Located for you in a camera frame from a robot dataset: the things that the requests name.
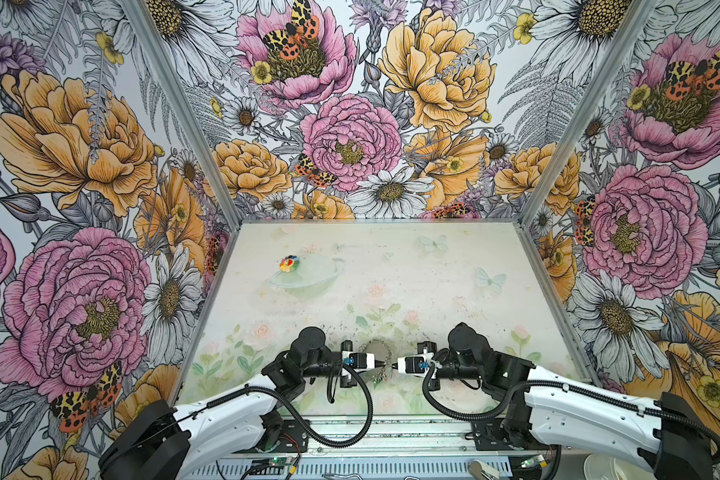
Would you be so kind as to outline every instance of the floral wallpaper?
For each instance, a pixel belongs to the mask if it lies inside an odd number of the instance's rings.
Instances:
[[[142,58],[122,1],[106,33]],[[518,216],[630,2],[146,4],[241,217],[354,219]]]
[[[111,12],[0,0],[0,478],[96,477],[170,397],[230,241]]]
[[[720,434],[720,0],[659,24],[557,180],[572,203],[553,190],[528,226],[604,387],[682,396]]]

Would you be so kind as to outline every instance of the printed teal butterfly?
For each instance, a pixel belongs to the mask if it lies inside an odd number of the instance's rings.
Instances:
[[[478,286],[489,286],[496,293],[501,293],[501,287],[504,286],[504,282],[507,281],[507,276],[505,274],[488,276],[488,274],[485,273],[485,270],[480,267],[475,269],[475,271],[478,274]]]
[[[441,235],[434,240],[428,236],[420,236],[418,240],[424,244],[424,250],[428,253],[432,253],[435,250],[448,251],[448,245],[445,244],[445,235]]]

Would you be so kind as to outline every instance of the metal corner post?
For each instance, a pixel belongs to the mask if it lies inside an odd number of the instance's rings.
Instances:
[[[127,0],[121,5],[123,5],[123,10],[136,34],[136,39],[141,44],[144,55],[150,63],[150,69],[155,79],[165,91],[166,97],[173,107],[173,112],[179,119],[184,133],[195,151],[202,171],[205,172],[213,191],[216,192],[216,199],[221,211],[232,228],[238,230],[242,217],[235,208],[232,198],[227,194],[224,180],[216,167],[216,162],[211,157],[208,140],[192,111],[190,101],[186,98],[179,75],[173,69],[173,62],[163,47],[163,41],[152,21],[149,9],[144,0]]]
[[[616,31],[614,39],[600,63],[600,69],[593,72],[592,82],[576,105],[574,116],[568,123],[563,137],[557,142],[557,148],[552,154],[549,166],[539,178],[539,183],[520,213],[520,224],[524,228],[528,228],[530,219],[541,207],[547,197],[547,192],[552,189],[560,172],[563,171],[568,157],[574,152],[580,132],[584,131],[595,113],[597,101],[605,95],[606,88],[624,62],[625,55],[632,53],[640,30],[647,24],[656,4],[656,0],[634,0],[624,14],[621,27]]]

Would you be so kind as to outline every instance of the floral table mat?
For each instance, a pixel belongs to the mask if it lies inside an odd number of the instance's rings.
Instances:
[[[288,255],[298,257],[292,274],[278,268]],[[283,288],[301,278],[290,277],[297,272],[308,285]],[[376,412],[433,413],[420,395],[421,379],[389,365],[415,352],[417,342],[447,346],[459,322],[495,350],[578,378],[512,223],[244,224],[186,365],[179,403],[239,385],[302,328],[318,326],[334,350],[352,340],[355,349],[388,360],[383,371],[364,374]],[[462,411],[492,403],[457,382],[442,382],[438,397]],[[329,404],[318,380],[297,407],[305,415],[361,414],[365,400],[359,388],[338,389]]]

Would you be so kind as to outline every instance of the orange flower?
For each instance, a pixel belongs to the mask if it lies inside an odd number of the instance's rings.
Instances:
[[[165,249],[173,254],[182,244],[190,250],[190,259],[203,272],[208,244],[201,215],[202,208],[190,195],[179,169],[171,168],[167,180],[161,181],[160,194],[152,192],[141,203],[134,219],[136,244],[152,254]]]
[[[460,72],[436,78],[459,55],[475,48],[474,34],[457,31],[452,17],[442,10],[432,13],[431,8],[419,15],[419,25],[416,32],[404,22],[394,27],[378,67],[394,82],[387,90],[410,93],[413,126],[458,132],[471,123],[470,117],[485,111],[496,64],[485,53]]]
[[[267,195],[284,192],[292,186],[288,163],[257,142],[221,142],[212,155],[232,198],[243,192],[264,200]],[[208,177],[202,187],[209,197],[215,198]]]
[[[98,159],[91,158],[88,98],[82,80],[27,71],[19,79],[5,75],[3,90],[24,116],[0,115],[0,154],[21,192],[64,193],[59,208],[75,203],[83,189],[112,202],[116,216],[126,216],[139,197],[157,186],[154,146],[125,99],[107,92],[109,108],[99,141]]]
[[[134,385],[134,390],[115,408],[115,418],[123,425],[110,432],[115,440],[134,421],[144,407],[158,401],[170,399],[170,393],[176,380],[179,379],[179,367],[175,365],[158,365],[149,369]]]
[[[574,239],[562,233],[555,238],[550,232],[539,245],[539,255],[547,267],[557,295],[565,302],[574,288],[576,279],[576,259],[574,258]]]
[[[486,137],[469,139],[436,128],[426,134],[416,134],[405,146],[413,161],[426,161],[427,166],[419,177],[432,177],[434,188],[427,192],[427,210],[447,205],[466,191],[467,182],[474,185],[480,179],[480,161],[483,158]]]
[[[88,454],[69,447],[61,455],[54,447],[45,447],[3,480],[85,480],[88,478]]]
[[[643,370],[645,380],[635,379],[624,388],[636,396],[681,396],[704,425],[720,434],[720,304],[703,292],[677,291],[672,298],[668,311],[677,316],[672,321],[677,341],[656,342],[670,360],[670,370],[660,379]]]
[[[517,198],[525,192],[533,191],[544,169],[552,160],[556,147],[557,142],[552,142],[542,148],[531,147],[512,155],[509,158],[512,167],[500,170],[494,178],[496,194],[508,194],[512,198]],[[579,194],[580,166],[581,154],[573,152],[547,195],[545,203],[556,215],[562,215],[571,208],[574,198]]]
[[[320,190],[303,196],[304,205],[296,204],[291,218],[319,218],[321,220],[350,220],[355,215],[339,197],[328,196]]]

